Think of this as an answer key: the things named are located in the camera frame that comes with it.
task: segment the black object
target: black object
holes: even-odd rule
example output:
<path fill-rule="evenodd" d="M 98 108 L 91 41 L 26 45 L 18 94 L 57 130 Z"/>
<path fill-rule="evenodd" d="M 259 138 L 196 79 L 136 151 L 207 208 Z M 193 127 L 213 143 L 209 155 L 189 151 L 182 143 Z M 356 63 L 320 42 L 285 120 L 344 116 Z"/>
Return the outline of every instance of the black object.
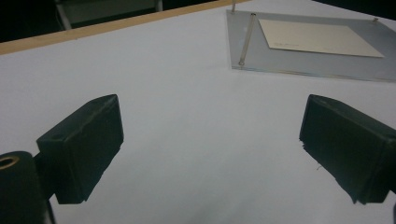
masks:
<path fill-rule="evenodd" d="M 396 20 L 396 7 L 390 0 L 313 0 L 353 11 Z"/>
<path fill-rule="evenodd" d="M 310 95 L 300 140 L 353 202 L 382 203 L 396 188 L 396 131 L 360 111 Z"/>
<path fill-rule="evenodd" d="M 34 158 L 27 152 L 0 156 L 1 223 L 54 223 L 48 203 L 54 193 L 59 203 L 87 201 L 122 142 L 118 97 L 108 95 L 38 138 Z"/>

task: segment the metal ring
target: metal ring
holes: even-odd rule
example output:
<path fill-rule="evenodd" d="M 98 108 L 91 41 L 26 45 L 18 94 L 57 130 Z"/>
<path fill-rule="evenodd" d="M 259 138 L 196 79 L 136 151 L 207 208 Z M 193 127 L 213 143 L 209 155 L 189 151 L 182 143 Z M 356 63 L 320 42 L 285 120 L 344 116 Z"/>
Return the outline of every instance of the metal ring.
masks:
<path fill-rule="evenodd" d="M 20 160 L 19 157 L 16 156 L 7 156 L 0 159 L 0 170 L 7 169 L 10 166 L 13 166 Z"/>

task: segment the dark background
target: dark background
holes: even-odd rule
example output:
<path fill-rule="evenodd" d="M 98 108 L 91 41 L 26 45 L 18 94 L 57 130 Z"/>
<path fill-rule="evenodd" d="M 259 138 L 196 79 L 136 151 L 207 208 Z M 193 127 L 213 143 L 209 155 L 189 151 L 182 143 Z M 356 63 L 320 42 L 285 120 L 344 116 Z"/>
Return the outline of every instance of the dark background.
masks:
<path fill-rule="evenodd" d="M 214 0 L 163 0 L 163 10 L 186 7 Z M 98 22 L 124 19 L 136 15 L 122 15 Z M 62 31 L 64 28 L 54 0 L 0 0 L 0 42 Z"/>

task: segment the metal rod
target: metal rod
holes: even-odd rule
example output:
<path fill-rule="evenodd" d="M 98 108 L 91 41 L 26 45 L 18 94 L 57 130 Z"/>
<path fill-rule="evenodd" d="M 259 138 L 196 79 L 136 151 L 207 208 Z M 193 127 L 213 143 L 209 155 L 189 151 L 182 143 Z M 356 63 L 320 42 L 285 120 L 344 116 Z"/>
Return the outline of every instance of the metal rod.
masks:
<path fill-rule="evenodd" d="M 256 18 L 256 14 L 251 13 L 250 22 L 248 23 L 248 28 L 247 28 L 247 36 L 245 37 L 245 44 L 244 44 L 244 48 L 242 49 L 241 60 L 239 60 L 239 65 L 241 66 L 245 65 L 245 58 L 247 57 L 247 53 L 248 53 L 248 43 L 250 41 L 251 33 L 253 31 L 254 18 Z"/>
<path fill-rule="evenodd" d="M 163 11 L 163 0 L 155 0 L 155 10 L 156 11 Z"/>
<path fill-rule="evenodd" d="M 58 9 L 59 15 L 61 16 L 62 24 L 64 25 L 65 30 L 71 30 L 72 25 L 70 24 L 69 19 L 66 16 L 66 13 L 64 12 L 64 7 L 62 4 L 56 4 L 56 8 Z"/>
<path fill-rule="evenodd" d="M 235 13 L 235 4 L 236 4 L 236 0 L 233 0 L 233 9 L 231 9 L 231 14 Z"/>

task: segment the white surface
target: white surface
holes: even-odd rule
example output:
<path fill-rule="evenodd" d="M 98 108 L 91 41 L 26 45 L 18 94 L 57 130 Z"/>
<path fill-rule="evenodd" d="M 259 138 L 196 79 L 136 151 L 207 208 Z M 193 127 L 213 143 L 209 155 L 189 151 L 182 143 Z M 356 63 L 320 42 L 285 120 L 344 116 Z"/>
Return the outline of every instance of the white surface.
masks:
<path fill-rule="evenodd" d="M 298 135 L 310 93 L 396 128 L 395 84 L 232 70 L 225 9 L 0 56 L 1 154 L 36 154 L 81 105 L 120 97 L 121 151 L 87 202 L 51 199 L 59 224 L 392 223 L 393 193 L 353 204 Z M 236 9 L 371 18 L 309 0 Z"/>
<path fill-rule="evenodd" d="M 384 57 L 348 26 L 268 20 L 260 25 L 271 49 Z"/>

